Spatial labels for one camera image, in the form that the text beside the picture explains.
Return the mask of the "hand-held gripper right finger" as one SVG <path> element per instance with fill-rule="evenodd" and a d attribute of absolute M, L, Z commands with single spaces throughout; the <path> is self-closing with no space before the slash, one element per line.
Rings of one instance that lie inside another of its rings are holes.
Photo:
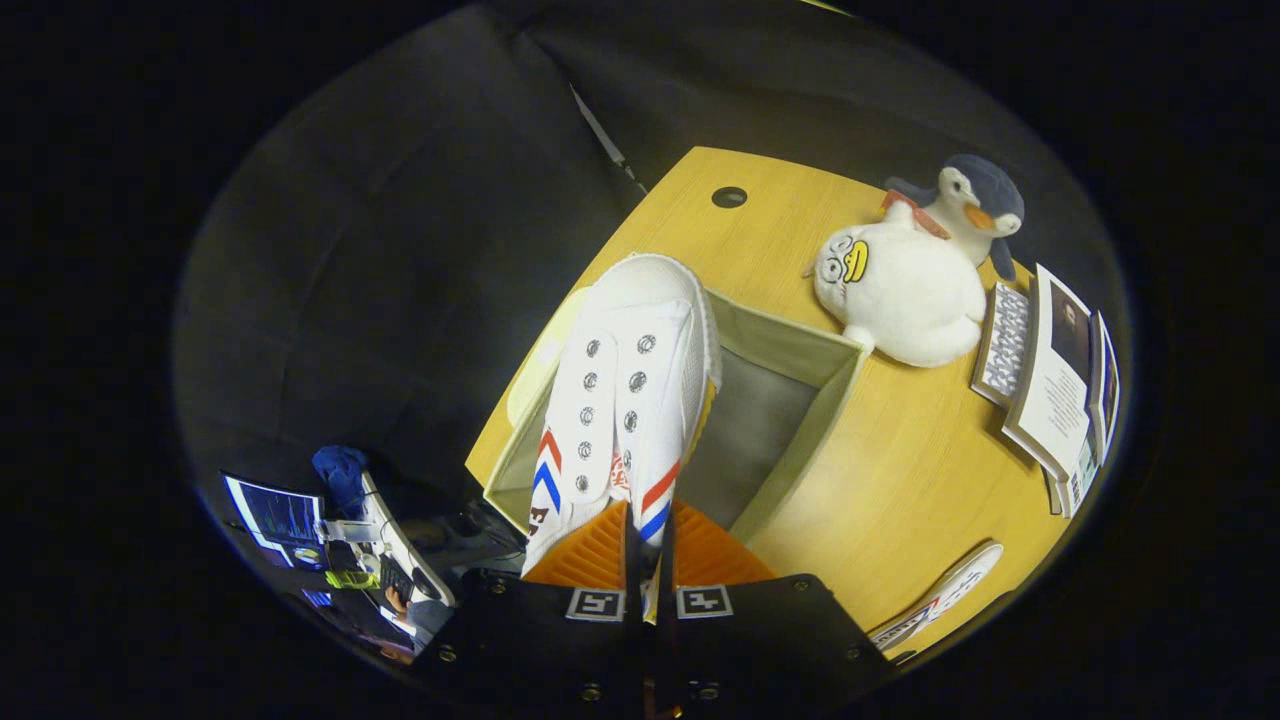
<path fill-rule="evenodd" d="M 831 716 L 893 679 L 893 665 L 813 574 L 776 575 L 677 502 L 655 603 L 660 716 Z"/>

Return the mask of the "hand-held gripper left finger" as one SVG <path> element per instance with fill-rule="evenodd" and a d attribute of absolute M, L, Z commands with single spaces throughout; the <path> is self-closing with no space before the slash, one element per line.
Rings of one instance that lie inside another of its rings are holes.
<path fill-rule="evenodd" d="M 431 700 L 474 716 L 641 716 L 643 594 L 467 571 L 463 598 L 412 664 Z"/>

